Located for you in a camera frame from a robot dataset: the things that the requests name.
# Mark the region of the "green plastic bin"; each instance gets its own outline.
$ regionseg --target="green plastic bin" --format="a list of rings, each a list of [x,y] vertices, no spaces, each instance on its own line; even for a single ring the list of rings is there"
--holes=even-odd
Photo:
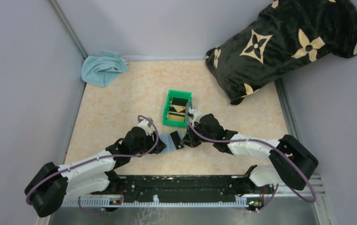
[[[185,92],[185,91],[179,91],[179,90],[169,90],[168,95],[167,95],[165,109],[163,111],[163,124],[164,125],[186,128],[187,127],[187,118],[185,118],[184,122],[167,119],[168,110],[170,108],[170,101],[172,98],[187,99],[190,102],[192,100],[192,93]]]

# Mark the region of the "beige marble floor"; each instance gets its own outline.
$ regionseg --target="beige marble floor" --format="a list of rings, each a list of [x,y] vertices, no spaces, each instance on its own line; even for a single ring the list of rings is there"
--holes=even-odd
[[[108,87],[87,85],[66,163],[97,154],[137,125],[137,115],[154,119],[161,134],[184,128],[162,125],[169,89],[192,92],[194,106],[213,113],[230,130],[259,138],[281,138],[287,133],[273,83],[237,106],[208,72],[203,61],[136,61]],[[133,158],[118,174],[243,174],[249,166],[268,162],[218,152],[210,143],[166,154]]]

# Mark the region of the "light blue towel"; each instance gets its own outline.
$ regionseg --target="light blue towel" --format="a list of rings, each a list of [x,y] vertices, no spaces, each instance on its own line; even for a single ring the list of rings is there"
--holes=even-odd
[[[89,56],[82,66],[82,80],[100,87],[108,86],[127,71],[126,61],[114,52],[102,51],[99,57]]]

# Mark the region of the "white wall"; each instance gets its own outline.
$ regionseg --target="white wall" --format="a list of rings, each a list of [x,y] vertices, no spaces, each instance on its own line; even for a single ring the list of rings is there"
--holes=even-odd
[[[63,159],[82,62],[46,0],[0,0],[0,225],[33,224],[23,191]]]
[[[202,59],[271,0],[58,0],[89,55]]]
[[[338,224],[357,224],[357,56],[328,55],[284,81]]]

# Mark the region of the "black pillow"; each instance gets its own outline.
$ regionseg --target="black pillow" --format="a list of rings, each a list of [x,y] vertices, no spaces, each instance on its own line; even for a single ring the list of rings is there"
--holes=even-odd
[[[329,53],[357,55],[357,10],[349,0],[275,0],[246,29],[209,50],[206,65],[237,105]]]

